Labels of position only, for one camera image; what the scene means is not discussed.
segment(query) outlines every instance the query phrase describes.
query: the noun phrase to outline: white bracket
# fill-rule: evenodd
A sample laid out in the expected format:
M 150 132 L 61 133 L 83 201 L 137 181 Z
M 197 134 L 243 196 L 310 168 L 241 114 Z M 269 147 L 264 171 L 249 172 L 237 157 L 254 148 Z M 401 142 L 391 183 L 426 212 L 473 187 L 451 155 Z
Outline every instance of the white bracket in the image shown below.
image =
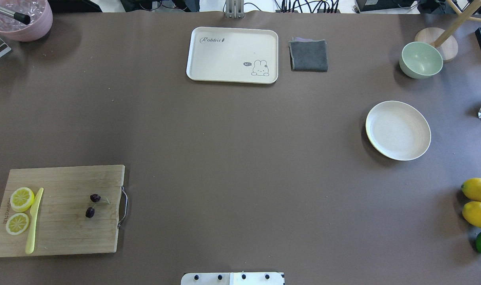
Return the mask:
M 226 0 L 227 18 L 244 18 L 244 0 Z
M 181 285 L 284 285 L 280 272 L 220 272 L 185 274 Z

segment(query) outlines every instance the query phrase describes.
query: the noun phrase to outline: yellow plastic knife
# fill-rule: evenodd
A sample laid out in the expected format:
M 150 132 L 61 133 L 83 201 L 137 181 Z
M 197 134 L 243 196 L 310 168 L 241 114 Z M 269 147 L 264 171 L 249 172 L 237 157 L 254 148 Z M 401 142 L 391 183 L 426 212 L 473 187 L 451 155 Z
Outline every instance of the yellow plastic knife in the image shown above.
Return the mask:
M 40 188 L 38 193 L 36 193 L 35 201 L 31 205 L 29 214 L 31 215 L 31 221 L 29 223 L 29 233 L 28 239 L 26 241 L 26 254 L 32 254 L 35 250 L 35 231 L 36 231 L 36 216 L 38 215 L 38 207 L 40 206 L 40 200 L 42 199 L 42 194 L 44 193 L 44 188 Z

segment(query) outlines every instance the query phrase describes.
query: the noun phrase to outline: round plate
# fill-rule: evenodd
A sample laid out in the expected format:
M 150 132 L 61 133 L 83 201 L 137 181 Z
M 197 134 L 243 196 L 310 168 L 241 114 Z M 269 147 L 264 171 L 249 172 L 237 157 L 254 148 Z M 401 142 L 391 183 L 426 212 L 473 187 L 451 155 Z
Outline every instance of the round plate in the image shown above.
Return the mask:
M 418 110 L 399 101 L 374 106 L 365 120 L 371 144 L 383 155 L 395 160 L 413 160 L 430 146 L 430 128 Z

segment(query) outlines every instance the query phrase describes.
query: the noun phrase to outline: green bowl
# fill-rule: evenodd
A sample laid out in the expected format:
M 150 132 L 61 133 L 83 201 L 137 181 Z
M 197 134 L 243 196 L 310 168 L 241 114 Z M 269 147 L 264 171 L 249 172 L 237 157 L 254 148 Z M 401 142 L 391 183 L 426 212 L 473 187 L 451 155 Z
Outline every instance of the green bowl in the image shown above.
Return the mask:
M 435 47 L 423 42 L 412 42 L 402 49 L 399 65 L 407 76 L 424 79 L 441 71 L 443 58 Z

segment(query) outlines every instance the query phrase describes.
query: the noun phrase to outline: dish towel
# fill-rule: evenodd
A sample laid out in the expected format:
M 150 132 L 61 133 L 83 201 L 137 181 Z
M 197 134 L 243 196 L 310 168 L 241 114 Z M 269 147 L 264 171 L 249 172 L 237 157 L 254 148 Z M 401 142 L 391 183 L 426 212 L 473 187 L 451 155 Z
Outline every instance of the dish towel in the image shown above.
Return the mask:
M 290 56 L 292 58 L 292 70 L 316 72 L 329 70 L 327 42 L 325 40 L 293 38 L 293 40 L 290 40 Z

